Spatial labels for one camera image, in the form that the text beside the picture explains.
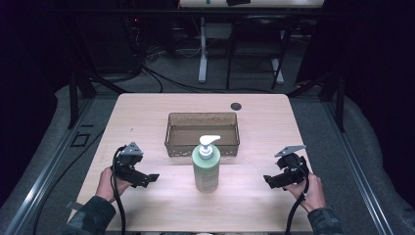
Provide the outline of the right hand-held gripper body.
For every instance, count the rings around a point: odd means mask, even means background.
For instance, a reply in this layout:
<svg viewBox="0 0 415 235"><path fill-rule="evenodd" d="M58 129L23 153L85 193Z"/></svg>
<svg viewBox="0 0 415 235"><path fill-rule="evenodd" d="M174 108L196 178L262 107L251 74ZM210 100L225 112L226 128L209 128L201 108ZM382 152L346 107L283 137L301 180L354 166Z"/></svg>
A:
<svg viewBox="0 0 415 235"><path fill-rule="evenodd" d="M296 151L305 149L305 145L287 146L277 154L279 157L277 165L284 170L283 173L275 176L275 181L283 186L294 183L301 183L309 173L306 160L304 157L299 157Z"/></svg>

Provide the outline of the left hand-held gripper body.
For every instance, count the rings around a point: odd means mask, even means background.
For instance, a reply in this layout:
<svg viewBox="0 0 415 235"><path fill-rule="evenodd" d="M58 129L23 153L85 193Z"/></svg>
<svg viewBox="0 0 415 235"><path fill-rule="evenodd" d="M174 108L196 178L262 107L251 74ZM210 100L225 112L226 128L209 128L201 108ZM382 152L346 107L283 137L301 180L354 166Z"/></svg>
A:
<svg viewBox="0 0 415 235"><path fill-rule="evenodd" d="M135 180L148 179L148 175L135 169L135 165L143 159L143 152L135 142L124 145L115 151L113 173L121 180L131 184Z"/></svg>

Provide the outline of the green pump soap bottle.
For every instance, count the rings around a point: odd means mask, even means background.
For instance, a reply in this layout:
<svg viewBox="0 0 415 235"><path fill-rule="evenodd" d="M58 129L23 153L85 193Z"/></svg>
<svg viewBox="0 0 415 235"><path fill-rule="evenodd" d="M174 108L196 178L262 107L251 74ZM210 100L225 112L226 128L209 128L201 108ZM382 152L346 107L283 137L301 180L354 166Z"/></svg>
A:
<svg viewBox="0 0 415 235"><path fill-rule="evenodd" d="M219 139L219 135L203 135L192 152L195 183L202 193L212 193L218 187L220 151L214 142Z"/></svg>

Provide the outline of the person's right hand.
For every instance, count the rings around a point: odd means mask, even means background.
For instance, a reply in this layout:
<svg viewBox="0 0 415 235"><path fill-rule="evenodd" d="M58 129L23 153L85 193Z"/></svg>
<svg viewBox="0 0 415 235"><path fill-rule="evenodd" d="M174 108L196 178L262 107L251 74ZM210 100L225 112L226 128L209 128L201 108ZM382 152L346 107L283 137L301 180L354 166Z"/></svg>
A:
<svg viewBox="0 0 415 235"><path fill-rule="evenodd" d="M323 191L323 185L321 179L313 173L308 175L308 190L304 197L304 200L300 203L301 206L307 212L313 212L317 209L323 209L326 207L326 201ZM305 189L305 182L300 184L290 184L285 186L285 189L288 190L296 199L298 199L301 193Z"/></svg>

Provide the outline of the person's left hand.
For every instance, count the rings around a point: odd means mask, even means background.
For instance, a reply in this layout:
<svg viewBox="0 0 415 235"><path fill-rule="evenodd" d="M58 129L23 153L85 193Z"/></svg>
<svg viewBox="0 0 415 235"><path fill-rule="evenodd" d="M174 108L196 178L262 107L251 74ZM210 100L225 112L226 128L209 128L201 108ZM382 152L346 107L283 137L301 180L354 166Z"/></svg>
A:
<svg viewBox="0 0 415 235"><path fill-rule="evenodd" d="M130 183L121 179L117 179L116 183L112 183L113 172L109 167L106 167L100 175L99 184L95 195L105 199L109 203L115 200L114 189L115 186L120 195L130 186Z"/></svg>

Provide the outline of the white desk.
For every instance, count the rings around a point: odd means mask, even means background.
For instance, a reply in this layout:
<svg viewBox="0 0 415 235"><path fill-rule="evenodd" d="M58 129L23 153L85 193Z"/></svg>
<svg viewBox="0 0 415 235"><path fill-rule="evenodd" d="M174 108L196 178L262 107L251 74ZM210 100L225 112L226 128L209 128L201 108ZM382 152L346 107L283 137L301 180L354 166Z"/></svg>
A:
<svg viewBox="0 0 415 235"><path fill-rule="evenodd" d="M227 0L179 0L179 7L184 9L209 9L209 10L230 10L230 9L319 9L325 0L241 0L248 3L237 3L230 6ZM207 81L208 54L205 17L201 23L201 63L199 71L199 82Z"/></svg>

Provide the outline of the aluminium floor rail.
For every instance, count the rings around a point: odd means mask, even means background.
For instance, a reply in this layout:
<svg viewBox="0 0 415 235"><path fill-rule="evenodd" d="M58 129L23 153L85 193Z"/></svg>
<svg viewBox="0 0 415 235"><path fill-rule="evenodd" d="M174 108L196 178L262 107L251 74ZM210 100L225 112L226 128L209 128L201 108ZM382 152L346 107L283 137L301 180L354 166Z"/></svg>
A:
<svg viewBox="0 0 415 235"><path fill-rule="evenodd" d="M40 205L50 192L54 177L63 165L65 151L76 136L76 130L86 119L95 100L81 101L78 120L69 128L69 103L59 101L49 127L35 153L14 187L5 204L0 208L0 235L23 235L30 221L39 212Z"/></svg>
<svg viewBox="0 0 415 235"><path fill-rule="evenodd" d="M362 200L374 222L374 225L379 235L394 235L392 228L385 216L385 213L381 208L379 201L374 191L372 190L372 187L370 186L365 173L363 172L363 169L347 139L346 134L344 132L341 132L340 128L336 123L335 111L333 106L330 103L323 102L322 107L326 115L329 117L329 122L334 128L337 138L343 146L343 149L346 153L346 162L351 172L352 178L356 183Z"/></svg>

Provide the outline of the black frame post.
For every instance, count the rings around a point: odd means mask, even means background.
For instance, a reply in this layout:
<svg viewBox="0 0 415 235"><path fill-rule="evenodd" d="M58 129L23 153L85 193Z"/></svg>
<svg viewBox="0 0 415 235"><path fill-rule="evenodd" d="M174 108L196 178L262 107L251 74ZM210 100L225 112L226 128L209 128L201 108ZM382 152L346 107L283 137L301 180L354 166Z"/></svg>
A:
<svg viewBox="0 0 415 235"><path fill-rule="evenodd" d="M345 100L345 81L341 74L338 78L338 90L336 99L336 124L341 132L344 132L344 100Z"/></svg>
<svg viewBox="0 0 415 235"><path fill-rule="evenodd" d="M69 78L70 118L68 129L72 129L78 120L78 93L75 73Z"/></svg>

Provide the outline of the black metal chair frame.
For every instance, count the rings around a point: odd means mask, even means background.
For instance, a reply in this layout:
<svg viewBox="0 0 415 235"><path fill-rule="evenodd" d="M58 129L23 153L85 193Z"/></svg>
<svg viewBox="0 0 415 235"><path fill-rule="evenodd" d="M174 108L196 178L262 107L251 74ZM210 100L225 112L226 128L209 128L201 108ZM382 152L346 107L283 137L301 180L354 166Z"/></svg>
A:
<svg viewBox="0 0 415 235"><path fill-rule="evenodd" d="M233 23L228 39L226 88L230 87L232 73L271 72L274 89L299 22L288 15L249 15Z"/></svg>

